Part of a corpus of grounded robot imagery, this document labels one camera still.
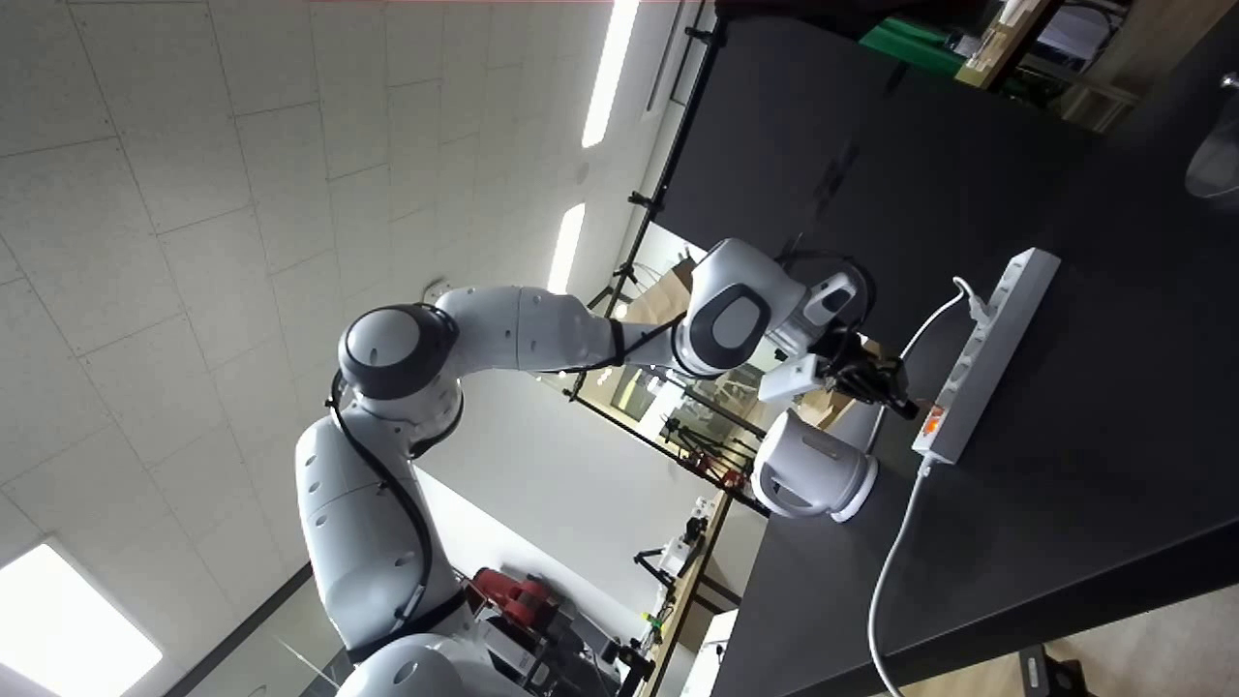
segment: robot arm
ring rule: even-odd
[[[600,364],[721,377],[769,337],[785,358],[854,301],[854,278],[801,287],[766,256],[727,242],[691,273],[677,326],[620,326],[576,297],[494,287],[449,289],[441,301],[360,315],[335,344],[329,417],[298,442],[298,517],[326,617],[371,675],[401,634],[459,634],[469,611],[441,554],[409,460],[449,437],[465,413],[455,378],[483,369],[563,371]]]

